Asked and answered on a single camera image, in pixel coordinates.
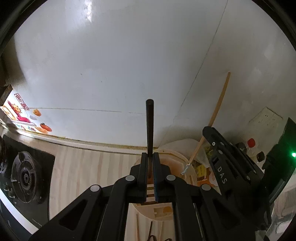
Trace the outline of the light wooden chopstick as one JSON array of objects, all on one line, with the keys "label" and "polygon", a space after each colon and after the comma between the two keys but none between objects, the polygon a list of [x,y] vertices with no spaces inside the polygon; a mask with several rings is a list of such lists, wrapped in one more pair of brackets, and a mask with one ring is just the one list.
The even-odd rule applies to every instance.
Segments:
[{"label": "light wooden chopstick", "polygon": [[140,237],[139,237],[139,217],[138,217],[138,213],[136,213],[136,215],[135,215],[135,221],[136,221],[136,241],[140,241]]}]

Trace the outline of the dark brown chopstick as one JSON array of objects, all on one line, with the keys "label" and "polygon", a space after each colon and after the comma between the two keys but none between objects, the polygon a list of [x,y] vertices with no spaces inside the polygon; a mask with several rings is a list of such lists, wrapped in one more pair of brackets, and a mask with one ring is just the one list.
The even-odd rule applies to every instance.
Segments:
[{"label": "dark brown chopstick", "polygon": [[147,241],[150,241],[150,239],[151,239],[151,237],[152,237],[152,224],[153,224],[153,222],[151,221],[151,224],[150,224],[150,226],[149,226],[149,234],[148,234],[148,238],[147,238]]}]

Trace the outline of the black chopstick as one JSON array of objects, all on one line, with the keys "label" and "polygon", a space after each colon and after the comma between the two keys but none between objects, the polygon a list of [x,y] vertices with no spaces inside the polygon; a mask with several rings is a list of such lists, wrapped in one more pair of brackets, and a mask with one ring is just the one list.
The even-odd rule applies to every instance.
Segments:
[{"label": "black chopstick", "polygon": [[147,183],[152,183],[152,156],[153,156],[153,141],[154,141],[154,101],[148,99],[146,101],[147,114]]}]

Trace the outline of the black cap sauce bottle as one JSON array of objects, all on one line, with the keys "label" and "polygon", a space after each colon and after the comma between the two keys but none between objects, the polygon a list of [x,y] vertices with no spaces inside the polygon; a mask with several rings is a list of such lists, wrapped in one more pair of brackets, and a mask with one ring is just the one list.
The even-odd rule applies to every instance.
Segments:
[{"label": "black cap sauce bottle", "polygon": [[265,160],[265,154],[264,154],[264,152],[261,151],[261,152],[257,153],[256,159],[257,159],[257,161],[259,163],[262,162],[262,161],[264,161]]}]

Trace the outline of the yellow seasoning box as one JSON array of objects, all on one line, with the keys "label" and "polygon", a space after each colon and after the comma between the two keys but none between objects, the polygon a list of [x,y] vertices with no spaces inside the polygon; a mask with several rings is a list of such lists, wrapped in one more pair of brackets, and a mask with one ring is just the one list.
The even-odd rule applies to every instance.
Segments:
[{"label": "yellow seasoning box", "polygon": [[203,180],[207,176],[207,169],[203,164],[199,164],[195,168],[196,176],[198,180]]}]

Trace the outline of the red cap sauce bottle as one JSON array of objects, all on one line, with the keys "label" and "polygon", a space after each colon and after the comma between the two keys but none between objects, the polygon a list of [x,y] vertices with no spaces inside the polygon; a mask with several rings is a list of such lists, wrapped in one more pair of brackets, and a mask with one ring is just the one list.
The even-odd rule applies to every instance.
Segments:
[{"label": "red cap sauce bottle", "polygon": [[255,147],[255,145],[256,145],[255,139],[250,138],[250,139],[247,140],[247,146],[249,148],[253,148],[253,147]]}]

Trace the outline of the green snack packet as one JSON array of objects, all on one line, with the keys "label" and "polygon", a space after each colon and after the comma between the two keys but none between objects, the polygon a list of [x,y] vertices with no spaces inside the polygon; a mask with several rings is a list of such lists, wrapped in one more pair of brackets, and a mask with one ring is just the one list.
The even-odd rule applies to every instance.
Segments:
[{"label": "green snack packet", "polygon": [[202,164],[205,168],[210,167],[209,159],[203,146],[200,147],[198,153],[194,157],[194,160]]}]

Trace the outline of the wooden chopstick on cat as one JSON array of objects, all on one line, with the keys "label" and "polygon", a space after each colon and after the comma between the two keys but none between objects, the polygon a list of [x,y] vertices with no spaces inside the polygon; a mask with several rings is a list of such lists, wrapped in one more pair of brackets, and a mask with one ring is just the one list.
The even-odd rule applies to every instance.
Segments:
[{"label": "wooden chopstick on cat", "polygon": [[159,231],[159,241],[162,241],[163,231],[164,231],[164,221],[161,222],[161,228]]}]

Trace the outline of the cream cylindrical utensil holder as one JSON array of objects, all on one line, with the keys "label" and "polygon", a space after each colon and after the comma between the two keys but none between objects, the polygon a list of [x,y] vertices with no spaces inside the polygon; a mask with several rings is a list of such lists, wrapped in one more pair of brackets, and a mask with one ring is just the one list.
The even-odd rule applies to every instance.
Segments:
[{"label": "cream cylindrical utensil holder", "polygon": [[181,172],[198,141],[186,138],[159,147],[153,159],[153,183],[147,200],[132,204],[126,232],[129,240],[200,240],[198,219],[190,191],[197,186],[193,168]]}]

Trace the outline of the black gas stove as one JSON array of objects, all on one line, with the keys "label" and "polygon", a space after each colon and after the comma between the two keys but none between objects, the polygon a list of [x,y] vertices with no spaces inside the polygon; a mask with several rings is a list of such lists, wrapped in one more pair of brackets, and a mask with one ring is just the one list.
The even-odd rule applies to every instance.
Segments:
[{"label": "black gas stove", "polygon": [[55,156],[7,135],[1,137],[1,190],[34,226],[49,221],[49,195]]}]

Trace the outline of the white wall socket panel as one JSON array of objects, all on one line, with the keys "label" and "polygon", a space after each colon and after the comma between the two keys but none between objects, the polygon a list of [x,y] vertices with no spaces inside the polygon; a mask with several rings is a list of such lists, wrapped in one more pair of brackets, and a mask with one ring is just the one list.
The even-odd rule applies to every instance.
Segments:
[{"label": "white wall socket panel", "polygon": [[277,128],[282,121],[281,116],[265,107],[248,124],[254,131],[265,131]]}]

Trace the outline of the colourful wall stickers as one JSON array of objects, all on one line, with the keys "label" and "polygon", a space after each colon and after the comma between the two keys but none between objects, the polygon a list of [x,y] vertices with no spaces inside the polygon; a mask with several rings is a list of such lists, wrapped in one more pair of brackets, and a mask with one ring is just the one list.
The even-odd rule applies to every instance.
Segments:
[{"label": "colourful wall stickers", "polygon": [[19,93],[12,92],[1,105],[8,120],[18,129],[48,135],[52,128],[45,122],[45,117],[37,108],[29,108]]}]

